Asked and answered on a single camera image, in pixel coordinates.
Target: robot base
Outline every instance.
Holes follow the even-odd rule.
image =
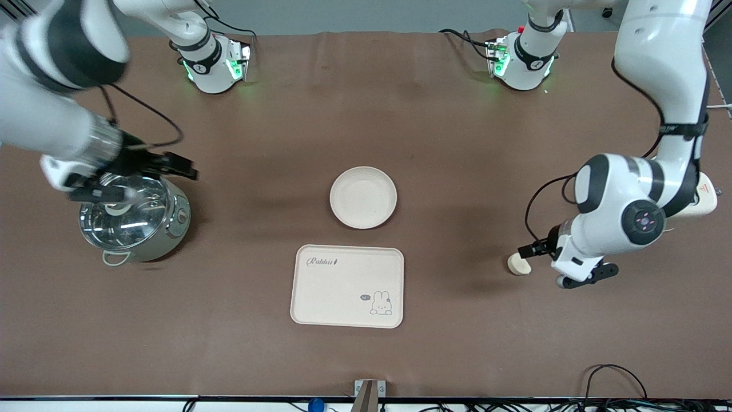
[[[243,81],[246,78],[251,52],[249,45],[242,45],[226,36],[216,35],[215,38],[221,43],[224,53],[221,53],[221,57],[211,66],[208,73],[199,73],[196,65],[188,67],[184,62],[188,78],[199,90],[212,95],[225,92],[237,81]]]
[[[508,87],[516,90],[535,89],[546,76],[549,76],[554,57],[541,70],[529,70],[526,64],[516,57],[514,43],[518,32],[496,39],[497,50],[487,50],[489,56],[498,58],[497,62],[488,61],[488,71],[500,78]]]

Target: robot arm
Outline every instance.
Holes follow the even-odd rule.
[[[206,0],[114,0],[125,15],[138,18],[165,33],[178,52],[188,78],[205,93],[221,93],[243,80],[250,48],[213,34],[203,18],[194,13]]]
[[[128,59],[109,1],[55,0],[0,39],[2,141],[43,153],[49,183],[73,200],[128,200],[124,188],[99,185],[107,172],[196,178],[189,160],[141,149],[140,139],[71,98],[119,80]]]
[[[550,254],[561,287],[612,276],[617,267],[603,263],[606,255],[645,248],[667,218],[694,203],[709,93],[701,37],[710,6],[711,0],[630,1],[613,68],[660,110],[658,155],[591,158],[575,179],[580,214],[520,248],[523,258]]]
[[[530,90],[549,76],[556,48],[567,33],[563,21],[566,8],[610,7],[617,0],[522,0],[529,8],[529,19],[521,32],[509,33],[490,45],[492,76],[516,90]]]

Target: plastic tray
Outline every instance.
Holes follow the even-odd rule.
[[[290,316],[306,325],[396,328],[404,315],[397,249],[305,245],[297,251]]]

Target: stainless steel pot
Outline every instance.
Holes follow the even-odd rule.
[[[136,191],[133,204],[84,203],[79,227],[87,242],[102,249],[109,266],[145,262],[165,256],[183,239],[190,225],[188,198],[166,179],[107,174],[103,185]],[[118,257],[111,262],[110,257]]]

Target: brown tablecloth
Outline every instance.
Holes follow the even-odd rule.
[[[334,395],[380,378],[391,395],[578,395],[592,365],[613,362],[653,397],[729,397],[726,196],[712,215],[613,257],[621,273],[592,287],[557,288],[548,257],[527,277],[504,266],[531,240],[523,210],[542,183],[599,152],[640,155],[655,138],[653,107],[610,70],[614,39],[568,34],[552,76],[516,92],[442,34],[262,37],[250,82],[221,95],[188,82],[167,40],[132,39],[123,87],[185,129],[174,151],[201,171],[173,179],[193,227],[167,259],[107,268],[39,155],[2,147],[0,392]],[[106,113],[98,92],[79,98]],[[125,130],[173,136],[113,99]],[[703,169],[732,190],[732,125],[724,111],[711,118]],[[374,230],[329,211],[333,180],[361,165],[399,192]],[[575,214],[556,186],[532,222],[546,233]],[[400,249],[401,326],[295,324],[306,243]],[[609,371],[592,393],[638,395]]]

